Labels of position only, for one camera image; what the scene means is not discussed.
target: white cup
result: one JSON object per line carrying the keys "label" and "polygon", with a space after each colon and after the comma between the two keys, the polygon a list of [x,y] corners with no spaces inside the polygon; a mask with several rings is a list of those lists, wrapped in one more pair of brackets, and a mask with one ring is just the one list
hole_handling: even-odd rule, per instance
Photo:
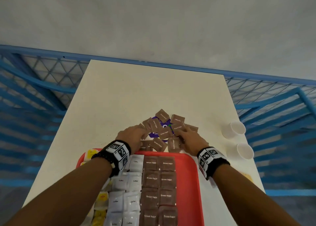
{"label": "white cup", "polygon": [[227,150],[228,159],[253,159],[254,152],[250,145],[239,143]]}
{"label": "white cup", "polygon": [[222,128],[222,135],[226,139],[230,139],[236,135],[246,133],[246,127],[240,121],[233,121]]}

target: brown sugar packet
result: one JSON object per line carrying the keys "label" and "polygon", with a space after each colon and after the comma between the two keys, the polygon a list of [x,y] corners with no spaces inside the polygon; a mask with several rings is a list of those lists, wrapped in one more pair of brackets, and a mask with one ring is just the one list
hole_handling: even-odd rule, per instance
{"label": "brown sugar packet", "polygon": [[160,206],[158,210],[159,226],[178,226],[178,209],[176,207]]}
{"label": "brown sugar packet", "polygon": [[158,157],[157,156],[144,156],[143,163],[144,170],[158,170]]}
{"label": "brown sugar packet", "polygon": [[143,173],[143,187],[159,188],[160,171],[144,170]]}
{"label": "brown sugar packet", "polygon": [[142,129],[146,130],[146,133],[141,137],[141,139],[146,139],[147,135],[150,134],[150,131],[147,130],[146,127],[143,126],[142,124],[139,124],[138,126],[139,126],[140,128],[142,128]]}
{"label": "brown sugar packet", "polygon": [[180,139],[175,135],[168,139],[168,151],[170,153],[179,153],[181,151]]}
{"label": "brown sugar packet", "polygon": [[142,146],[140,147],[140,151],[153,151],[153,149],[150,147],[150,143],[152,140],[144,140],[142,141]]}
{"label": "brown sugar packet", "polygon": [[142,188],[141,209],[154,209],[159,206],[159,192],[156,188]]}
{"label": "brown sugar packet", "polygon": [[173,114],[172,117],[171,117],[171,124],[176,124],[176,123],[184,123],[184,117],[182,116],[179,116],[179,115],[176,115],[176,114]]}
{"label": "brown sugar packet", "polygon": [[171,128],[169,126],[167,126],[167,127],[160,129],[158,131],[158,135],[159,135],[160,139],[163,140],[163,139],[172,137],[173,133],[171,131]]}
{"label": "brown sugar packet", "polygon": [[152,120],[152,118],[148,118],[147,120],[144,120],[144,121],[143,121],[143,125],[146,127],[147,130],[149,130],[150,132],[152,132],[152,131],[151,131],[150,124],[149,124],[149,121],[150,121],[150,120]]}
{"label": "brown sugar packet", "polygon": [[143,210],[141,217],[142,219],[139,222],[142,222],[142,224],[139,226],[158,226],[158,207]]}
{"label": "brown sugar packet", "polygon": [[177,191],[176,189],[159,189],[159,206],[176,206],[177,205]]}
{"label": "brown sugar packet", "polygon": [[164,152],[167,148],[167,144],[158,138],[154,138],[150,146],[154,148],[157,152]]}
{"label": "brown sugar packet", "polygon": [[158,111],[155,116],[160,119],[162,123],[166,123],[167,120],[170,119],[170,116],[163,109]]}
{"label": "brown sugar packet", "polygon": [[164,189],[177,188],[176,172],[161,172],[160,173],[160,188],[164,188]]}
{"label": "brown sugar packet", "polygon": [[160,171],[176,171],[174,157],[158,156],[158,169]]}
{"label": "brown sugar packet", "polygon": [[172,125],[171,125],[171,128],[172,128],[173,132],[174,132],[175,130],[182,130],[182,131],[184,131],[185,125],[184,125],[183,122],[180,122],[180,123],[172,124]]}
{"label": "brown sugar packet", "polygon": [[149,124],[150,124],[150,128],[151,128],[151,132],[153,132],[153,133],[157,133],[159,130],[162,129],[160,121],[157,118],[149,120]]}
{"label": "brown sugar packet", "polygon": [[198,127],[196,127],[196,126],[191,126],[191,125],[188,125],[188,124],[184,124],[184,125],[188,126],[194,132],[197,132],[197,130],[198,130]]}

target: person's left arm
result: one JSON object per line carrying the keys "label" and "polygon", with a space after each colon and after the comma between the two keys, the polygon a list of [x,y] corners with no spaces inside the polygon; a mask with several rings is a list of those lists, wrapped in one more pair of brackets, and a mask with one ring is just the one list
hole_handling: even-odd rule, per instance
{"label": "person's left arm", "polygon": [[[141,146],[145,130],[132,126],[116,139],[127,142],[132,154]],[[104,158],[94,158],[35,197],[4,226],[79,226],[112,172]]]}

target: plastic tray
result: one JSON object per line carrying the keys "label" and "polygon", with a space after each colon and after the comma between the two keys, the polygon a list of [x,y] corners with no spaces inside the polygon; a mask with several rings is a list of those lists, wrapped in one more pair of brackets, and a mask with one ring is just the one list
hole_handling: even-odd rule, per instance
{"label": "plastic tray", "polygon": [[[136,154],[174,157],[177,172],[178,226],[204,226],[198,170],[195,161],[190,156],[180,153],[138,151]],[[84,154],[80,157],[77,167],[83,160]]]}

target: black wristband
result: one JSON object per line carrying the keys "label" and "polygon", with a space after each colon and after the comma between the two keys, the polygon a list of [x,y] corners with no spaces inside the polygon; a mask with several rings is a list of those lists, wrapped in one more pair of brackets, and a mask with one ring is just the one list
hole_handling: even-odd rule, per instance
{"label": "black wristband", "polygon": [[198,154],[198,164],[204,177],[208,180],[212,177],[216,169],[222,164],[230,163],[226,160],[226,157],[214,147],[206,147],[201,149]]}
{"label": "black wristband", "polygon": [[100,152],[93,155],[91,159],[101,157],[110,162],[112,166],[112,173],[110,177],[116,176],[123,170],[124,166],[131,155],[131,148],[123,140],[113,140],[105,146]]}

